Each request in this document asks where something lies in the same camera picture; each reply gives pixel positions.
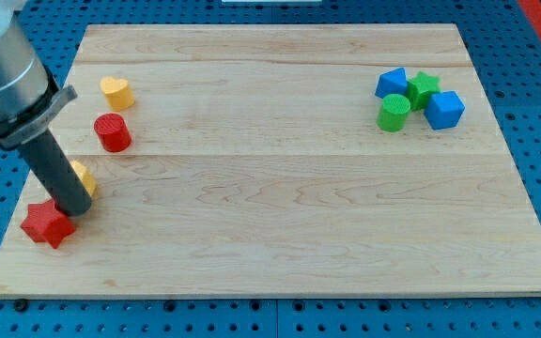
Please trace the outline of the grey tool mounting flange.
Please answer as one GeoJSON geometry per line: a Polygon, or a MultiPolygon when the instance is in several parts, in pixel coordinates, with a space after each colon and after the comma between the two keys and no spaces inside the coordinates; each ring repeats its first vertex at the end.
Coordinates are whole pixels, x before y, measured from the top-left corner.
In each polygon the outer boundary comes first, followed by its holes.
{"type": "Polygon", "coordinates": [[[45,93],[19,115],[0,122],[0,148],[11,150],[45,132],[61,110],[78,95],[72,85],[61,88],[48,68],[45,93]]]}

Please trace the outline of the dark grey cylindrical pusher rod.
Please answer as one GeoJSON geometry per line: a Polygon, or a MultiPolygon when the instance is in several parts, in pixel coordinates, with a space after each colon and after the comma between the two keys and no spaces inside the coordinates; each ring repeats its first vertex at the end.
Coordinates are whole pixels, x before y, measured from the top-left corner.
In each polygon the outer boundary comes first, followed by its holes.
{"type": "Polygon", "coordinates": [[[18,151],[58,210],[71,217],[89,211],[92,198],[49,130],[18,146],[18,151]]]}

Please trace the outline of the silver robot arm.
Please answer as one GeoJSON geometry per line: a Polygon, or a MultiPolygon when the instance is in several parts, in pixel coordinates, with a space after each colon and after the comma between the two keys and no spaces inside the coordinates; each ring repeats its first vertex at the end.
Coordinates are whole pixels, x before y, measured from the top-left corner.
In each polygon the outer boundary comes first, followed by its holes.
{"type": "Polygon", "coordinates": [[[61,87],[18,22],[22,1],[0,1],[0,148],[16,149],[68,216],[86,213],[92,198],[49,130],[77,94],[61,87]]]}

